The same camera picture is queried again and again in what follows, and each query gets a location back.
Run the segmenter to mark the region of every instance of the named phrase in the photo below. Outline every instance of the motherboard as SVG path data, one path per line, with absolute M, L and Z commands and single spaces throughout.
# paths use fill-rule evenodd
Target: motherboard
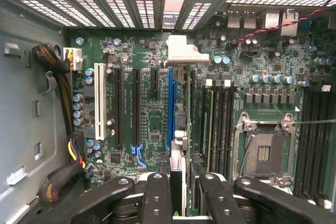
M 248 32 L 214 26 L 182 34 L 208 60 L 170 63 L 169 49 L 181 46 L 169 43 L 170 36 L 181 34 L 72 31 L 71 48 L 81 50 L 81 69 L 71 74 L 74 124 L 84 132 L 91 187 L 162 172 L 181 145 L 186 160 L 200 157 L 205 172 L 229 182 L 252 176 L 299 193 L 296 170 L 305 164 L 297 159 L 308 155 L 300 153 L 300 122 L 313 120 L 303 114 L 305 97 L 334 82 L 335 34 L 306 27 L 295 37 L 273 31 L 234 43 Z M 328 106 L 315 120 L 331 119 Z M 315 158 L 325 165 L 314 171 L 324 177 L 331 128 L 329 134 L 327 142 L 307 140 L 311 148 L 320 143 Z M 193 176 L 192 163 L 186 170 Z

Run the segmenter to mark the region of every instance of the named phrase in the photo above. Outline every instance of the yellow wire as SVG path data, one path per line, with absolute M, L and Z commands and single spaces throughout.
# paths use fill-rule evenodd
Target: yellow wire
M 72 149 L 71 149 L 70 141 L 69 141 L 69 143 L 68 143 L 68 150 L 69 150 L 69 153 L 70 153 L 71 157 L 73 158 L 73 160 L 76 161 L 77 158 L 76 158 L 76 155 L 74 154 L 74 152 L 73 152 Z M 83 167 L 83 168 L 86 167 L 86 164 L 85 164 L 85 162 L 84 162 L 83 160 L 82 160 L 82 167 Z

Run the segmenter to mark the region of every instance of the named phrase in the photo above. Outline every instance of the white connector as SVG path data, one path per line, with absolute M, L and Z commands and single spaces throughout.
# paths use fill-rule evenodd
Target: white connector
M 70 70 L 82 71 L 83 55 L 82 49 L 74 47 L 63 47 L 63 60 L 70 60 Z
M 106 111 L 106 64 L 94 64 L 94 107 L 96 140 L 104 140 L 107 137 L 107 111 Z

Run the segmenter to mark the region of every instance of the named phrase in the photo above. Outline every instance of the pcie slot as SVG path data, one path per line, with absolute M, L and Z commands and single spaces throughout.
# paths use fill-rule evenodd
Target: pcie slot
M 96 140 L 107 137 L 107 111 L 106 111 L 106 64 L 95 63 L 94 107 Z
M 122 68 L 115 70 L 116 85 L 115 85 L 115 100 L 116 100 L 116 116 L 115 120 L 115 139 L 116 146 L 121 147 L 124 143 L 124 72 Z
M 171 141 L 174 139 L 175 131 L 175 104 L 176 104 L 177 86 L 173 80 L 173 69 L 169 69 L 168 75 L 168 109 L 167 109 L 167 142 L 166 150 L 170 150 Z
M 151 90 L 157 92 L 159 90 L 159 70 L 151 69 Z
M 141 71 L 133 69 L 133 93 L 132 93 L 132 127 L 133 146 L 140 144 L 141 138 Z

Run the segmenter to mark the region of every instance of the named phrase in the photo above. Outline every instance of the screw hole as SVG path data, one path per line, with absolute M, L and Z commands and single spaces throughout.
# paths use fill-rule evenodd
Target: screw hole
M 230 215 L 231 215 L 231 211 L 230 211 L 229 209 L 225 209 L 225 210 L 224 210 L 224 214 L 225 214 L 226 216 L 230 216 Z

